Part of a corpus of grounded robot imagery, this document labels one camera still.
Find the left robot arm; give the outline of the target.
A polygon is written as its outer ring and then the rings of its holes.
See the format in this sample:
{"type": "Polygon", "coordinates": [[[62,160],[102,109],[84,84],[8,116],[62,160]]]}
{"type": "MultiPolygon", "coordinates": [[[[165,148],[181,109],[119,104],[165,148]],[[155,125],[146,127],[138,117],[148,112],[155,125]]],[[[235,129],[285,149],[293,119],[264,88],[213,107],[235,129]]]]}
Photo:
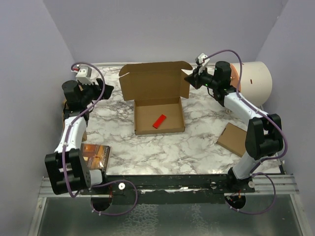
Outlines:
{"type": "Polygon", "coordinates": [[[89,105],[110,98],[113,86],[96,82],[84,85],[75,80],[62,84],[66,107],[63,111],[64,129],[55,151],[45,156],[45,166],[56,195],[68,193],[75,198],[84,189],[92,187],[103,194],[109,182],[103,178],[101,170],[90,171],[84,161],[81,143],[89,121],[89,105]]]}

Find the red block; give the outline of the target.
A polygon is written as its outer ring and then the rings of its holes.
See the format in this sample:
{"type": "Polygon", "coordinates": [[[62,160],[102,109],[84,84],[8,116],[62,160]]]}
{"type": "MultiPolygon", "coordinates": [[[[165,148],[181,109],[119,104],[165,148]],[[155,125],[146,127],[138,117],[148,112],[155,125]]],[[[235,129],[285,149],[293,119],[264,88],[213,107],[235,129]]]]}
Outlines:
{"type": "Polygon", "coordinates": [[[153,123],[153,128],[158,129],[162,123],[166,120],[165,115],[160,115],[159,118],[153,123]]]}

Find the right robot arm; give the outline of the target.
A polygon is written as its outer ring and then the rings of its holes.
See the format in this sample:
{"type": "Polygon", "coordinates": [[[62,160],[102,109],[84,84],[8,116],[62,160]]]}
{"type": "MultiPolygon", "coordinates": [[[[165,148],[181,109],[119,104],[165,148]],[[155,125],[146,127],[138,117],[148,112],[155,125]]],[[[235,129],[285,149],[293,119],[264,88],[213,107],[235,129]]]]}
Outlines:
{"type": "Polygon", "coordinates": [[[226,176],[225,185],[231,192],[241,190],[251,180],[254,170],[262,162],[276,159],[276,153],[284,147],[280,116],[260,110],[232,85],[232,80],[241,75],[242,72],[237,71],[232,64],[218,61],[213,74],[208,73],[205,63],[198,63],[197,68],[185,77],[195,89],[205,86],[212,90],[213,98],[234,112],[248,126],[246,151],[226,176]]]}

